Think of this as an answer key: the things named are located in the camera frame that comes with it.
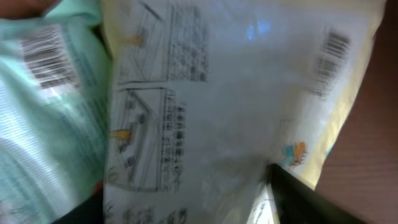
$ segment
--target mint green package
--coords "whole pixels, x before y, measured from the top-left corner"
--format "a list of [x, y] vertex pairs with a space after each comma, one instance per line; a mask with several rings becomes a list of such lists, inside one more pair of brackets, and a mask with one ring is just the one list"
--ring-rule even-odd
[[111, 62], [94, 0], [0, 20], [0, 223], [50, 223], [101, 181]]

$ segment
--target cartoon character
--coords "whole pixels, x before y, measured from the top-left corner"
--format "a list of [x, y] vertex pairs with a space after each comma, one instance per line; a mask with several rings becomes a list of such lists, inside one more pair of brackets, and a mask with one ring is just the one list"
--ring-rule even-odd
[[290, 168], [297, 167], [300, 165], [307, 153], [304, 142], [298, 142], [294, 145], [286, 146], [284, 149], [285, 160], [284, 164], [288, 165]]

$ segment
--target white plastic bag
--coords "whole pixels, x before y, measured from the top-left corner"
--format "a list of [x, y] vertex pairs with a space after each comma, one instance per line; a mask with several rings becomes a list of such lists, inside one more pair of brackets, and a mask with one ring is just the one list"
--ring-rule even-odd
[[108, 223], [246, 223], [264, 164], [305, 169], [371, 22], [289, 1], [105, 6]]

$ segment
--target line drawing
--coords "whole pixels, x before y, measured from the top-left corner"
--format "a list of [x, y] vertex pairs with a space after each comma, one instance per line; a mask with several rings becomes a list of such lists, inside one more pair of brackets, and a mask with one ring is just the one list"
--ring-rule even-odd
[[153, 77], [152, 71], [164, 33], [164, 20], [146, 3], [140, 2], [138, 7], [141, 7], [142, 14], [137, 32], [143, 43], [128, 47], [127, 61], [123, 63], [130, 63], [134, 73], [130, 71], [128, 75], [121, 75], [119, 82], [161, 82], [164, 77]]
[[132, 88], [118, 92], [118, 128], [111, 131], [111, 151], [116, 161], [108, 169], [108, 182], [140, 192], [162, 187], [163, 124], [166, 88]]
[[174, 4], [167, 13], [164, 73], [167, 80], [205, 82], [208, 75], [208, 27], [199, 8]]

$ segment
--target printed barcode label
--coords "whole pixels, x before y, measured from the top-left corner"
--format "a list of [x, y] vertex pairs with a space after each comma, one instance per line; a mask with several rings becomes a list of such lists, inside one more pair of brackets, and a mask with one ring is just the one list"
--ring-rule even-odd
[[314, 83], [309, 89], [311, 93], [325, 98], [332, 91], [340, 77], [343, 65], [346, 62], [350, 47], [347, 36], [330, 30], [315, 65]]
[[21, 40], [22, 58], [46, 97], [79, 87], [78, 77], [61, 36], [61, 27], [44, 27]]

